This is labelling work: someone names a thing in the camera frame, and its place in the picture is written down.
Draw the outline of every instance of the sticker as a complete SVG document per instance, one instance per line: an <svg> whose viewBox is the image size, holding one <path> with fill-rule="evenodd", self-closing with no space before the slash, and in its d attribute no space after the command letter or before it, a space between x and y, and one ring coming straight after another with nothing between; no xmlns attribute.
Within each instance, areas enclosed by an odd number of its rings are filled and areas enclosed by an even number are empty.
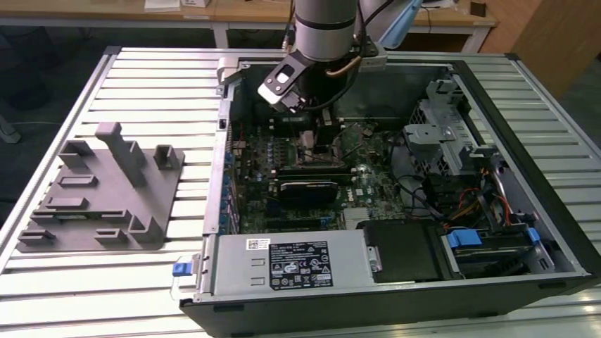
<svg viewBox="0 0 601 338"><path fill-rule="evenodd" d="M191 19L191 20L208 20L210 17L207 15L186 15L184 19Z"/></svg>
<svg viewBox="0 0 601 338"><path fill-rule="evenodd" d="M269 238L248 238L247 250L267 250L269 249L269 243L272 243Z"/></svg>
<svg viewBox="0 0 601 338"><path fill-rule="evenodd" d="M284 244L268 242L268 245L269 286L273 290L333 287L328 242Z"/></svg>
<svg viewBox="0 0 601 338"><path fill-rule="evenodd" d="M495 23L492 23L489 21L475 21L473 25L475 26L495 26Z"/></svg>

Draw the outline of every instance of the motherboard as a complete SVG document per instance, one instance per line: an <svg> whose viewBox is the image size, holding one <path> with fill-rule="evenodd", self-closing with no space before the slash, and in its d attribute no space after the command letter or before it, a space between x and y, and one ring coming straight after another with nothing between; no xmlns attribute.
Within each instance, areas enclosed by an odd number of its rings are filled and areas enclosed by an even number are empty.
<svg viewBox="0 0 601 338"><path fill-rule="evenodd" d="M363 220L404 218L389 165L397 135L376 123L344 123L332 145L315 154L303 147L303 136L277 137L267 127L240 128L233 143L240 232L347 230ZM300 184L321 184L319 195L332 194L332 199L307 203ZM300 191L293 205L280 200L287 187Z"/></svg>

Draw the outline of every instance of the table leg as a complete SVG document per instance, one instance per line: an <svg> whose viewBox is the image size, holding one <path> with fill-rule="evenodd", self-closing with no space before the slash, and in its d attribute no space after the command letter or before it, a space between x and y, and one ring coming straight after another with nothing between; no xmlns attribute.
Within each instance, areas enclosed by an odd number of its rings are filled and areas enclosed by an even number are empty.
<svg viewBox="0 0 601 338"><path fill-rule="evenodd" d="M467 44L463 45L463 53L479 53L480 47L483 47L483 44L485 43L489 31L491 27L477 27L473 30L472 35L468 37Z"/></svg>
<svg viewBox="0 0 601 338"><path fill-rule="evenodd" d="M218 48L229 48L228 44L228 23L212 24L215 45Z"/></svg>

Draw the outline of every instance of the red wire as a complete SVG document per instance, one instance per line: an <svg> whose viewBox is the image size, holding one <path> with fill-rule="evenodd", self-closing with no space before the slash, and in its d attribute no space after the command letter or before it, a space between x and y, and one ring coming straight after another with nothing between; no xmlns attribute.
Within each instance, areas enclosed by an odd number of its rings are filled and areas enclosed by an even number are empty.
<svg viewBox="0 0 601 338"><path fill-rule="evenodd" d="M465 194L467 194L468 192L473 192L473 191L477 191L477 190L480 190L480 188L468 188L468 189L465 189L465 190L463 191L463 193L461 193L461 195L460 195L460 207L459 207L460 210L461 210L461 206L463 206L463 198L464 198Z"/></svg>
<svg viewBox="0 0 601 338"><path fill-rule="evenodd" d="M509 203L508 200L501 196L501 195L495 195L503 202L504 202L504 207L505 207L505 226L508 227L511 225L511 220L509 220Z"/></svg>

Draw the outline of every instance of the floor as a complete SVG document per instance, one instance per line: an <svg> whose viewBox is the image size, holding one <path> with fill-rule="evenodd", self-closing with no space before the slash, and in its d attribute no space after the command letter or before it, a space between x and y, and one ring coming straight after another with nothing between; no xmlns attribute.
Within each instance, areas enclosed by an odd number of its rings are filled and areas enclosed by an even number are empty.
<svg viewBox="0 0 601 338"><path fill-rule="evenodd" d="M16 124L22 134L18 144L0 143L0 225L11 212L47 147L78 99L82 88L107 46L215 47L210 30L118 30L50 28L62 64L40 75L52 94L48 104L30 111L16 111L0 100L0 114ZM277 48L281 32L229 31L232 48ZM0 65L14 64L18 57L0 43ZM565 94L561 104L595 142L601 145L601 62L595 61Z"/></svg>

